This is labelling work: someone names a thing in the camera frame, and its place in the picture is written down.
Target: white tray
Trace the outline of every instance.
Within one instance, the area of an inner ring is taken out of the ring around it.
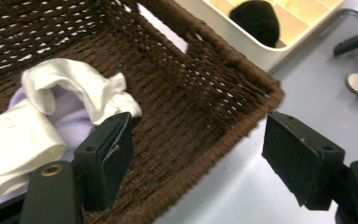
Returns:
[[[267,47],[240,28],[229,11],[244,0],[176,0],[190,13],[205,21],[248,60],[270,71],[304,38],[323,23],[344,0],[268,0],[280,23],[277,48]]]

